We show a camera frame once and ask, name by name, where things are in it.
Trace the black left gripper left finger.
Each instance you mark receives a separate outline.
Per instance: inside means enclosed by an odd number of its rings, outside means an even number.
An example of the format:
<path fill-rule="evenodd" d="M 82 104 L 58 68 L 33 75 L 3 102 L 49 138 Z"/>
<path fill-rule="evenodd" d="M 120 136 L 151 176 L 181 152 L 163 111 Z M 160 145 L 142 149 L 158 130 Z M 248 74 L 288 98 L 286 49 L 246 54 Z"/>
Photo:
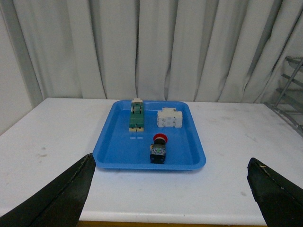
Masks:
<path fill-rule="evenodd" d="M 87 154 L 29 199 L 0 218 L 2 227 L 75 227 L 96 163 Z"/>

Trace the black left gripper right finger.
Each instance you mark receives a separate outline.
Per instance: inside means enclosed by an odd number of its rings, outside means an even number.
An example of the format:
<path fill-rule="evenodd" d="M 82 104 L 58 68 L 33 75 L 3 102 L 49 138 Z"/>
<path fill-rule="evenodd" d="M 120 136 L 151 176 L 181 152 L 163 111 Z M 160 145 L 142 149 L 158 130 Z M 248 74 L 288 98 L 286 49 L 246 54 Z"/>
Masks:
<path fill-rule="evenodd" d="M 256 158 L 248 163 L 247 180 L 268 227 L 303 225 L 303 190 Z"/>

